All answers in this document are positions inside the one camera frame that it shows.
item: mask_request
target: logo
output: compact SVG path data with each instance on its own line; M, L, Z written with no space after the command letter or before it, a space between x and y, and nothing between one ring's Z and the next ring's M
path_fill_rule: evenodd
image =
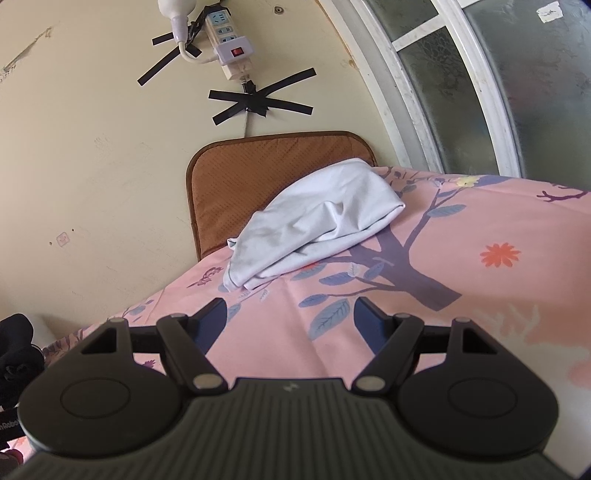
M285 386L283 387L283 390L285 390L286 392L289 392L289 393L291 393L291 392L293 392L294 390L297 390L298 388L300 388L300 386L299 386L297 383L290 382L290 384L289 384L289 385L285 385Z
M18 420L3 421L2 423L0 423L0 430L8 430L8 429L11 429L11 428L17 427L17 426L18 426Z

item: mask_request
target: power strip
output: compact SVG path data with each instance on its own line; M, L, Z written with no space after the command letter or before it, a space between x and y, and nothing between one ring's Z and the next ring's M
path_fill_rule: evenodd
M252 62L249 58L224 64L222 52L227 53L230 58L232 56L248 56L252 53L250 43L238 33L230 13L220 10L209 14L205 19L205 29L209 41L220 56L220 63L226 78L228 80L240 80L241 82L248 81L248 72L252 69Z

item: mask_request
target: white cable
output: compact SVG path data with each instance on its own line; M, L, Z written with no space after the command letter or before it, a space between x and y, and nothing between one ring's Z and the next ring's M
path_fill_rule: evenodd
M242 138L246 138L248 136L248 110L244 110L244 133Z
M217 60L217 55L215 55L215 54L213 54L213 56L205 58L203 60L201 60L200 58L195 58L195 57L189 56L189 54L187 53L187 50L185 49L185 42L184 41L178 42L178 49L180 50L182 58L184 58L185 60L187 60L191 63L203 64L203 63L210 63L212 61Z

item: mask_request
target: sticker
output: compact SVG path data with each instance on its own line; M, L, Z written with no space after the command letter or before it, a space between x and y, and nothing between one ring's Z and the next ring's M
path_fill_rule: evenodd
M70 237L67 233L62 232L57 236L56 241L60 247L63 247L65 244L70 242Z
M537 9L535 12L538 14L540 20L542 20L544 23L552 22L552 20L556 20L557 18L562 18L564 16L558 2L552 2L545 7Z

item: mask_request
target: ribbed black surface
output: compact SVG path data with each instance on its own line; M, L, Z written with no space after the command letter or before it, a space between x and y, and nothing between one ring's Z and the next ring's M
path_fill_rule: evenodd
M341 380L241 380L194 400L142 450L112 459L41 453L13 477L36 480L567 480L541 455L473 463L424 447L381 400Z

